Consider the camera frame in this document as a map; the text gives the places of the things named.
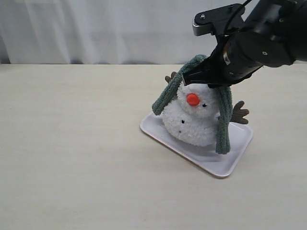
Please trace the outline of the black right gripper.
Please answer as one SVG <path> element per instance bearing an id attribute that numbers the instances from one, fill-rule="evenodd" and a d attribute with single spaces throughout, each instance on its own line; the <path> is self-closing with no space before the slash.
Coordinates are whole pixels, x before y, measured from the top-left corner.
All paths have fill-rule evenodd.
<path id="1" fill-rule="evenodd" d="M 185 86 L 229 87 L 250 78 L 263 66 L 277 68 L 294 62 L 294 56 L 281 38 L 240 32 L 219 43 L 209 59 L 184 73 L 183 82 Z"/>

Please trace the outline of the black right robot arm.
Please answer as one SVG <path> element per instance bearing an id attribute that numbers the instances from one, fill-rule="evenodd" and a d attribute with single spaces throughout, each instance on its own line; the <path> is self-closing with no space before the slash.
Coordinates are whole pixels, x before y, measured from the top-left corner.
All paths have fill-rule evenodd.
<path id="1" fill-rule="evenodd" d="M 185 85 L 230 86 L 265 66 L 306 62 L 306 1 L 261 0 L 246 19 L 244 12 L 245 4 L 235 3 L 195 15 L 195 36 L 211 34 L 217 45 L 205 60 L 183 74 Z"/>

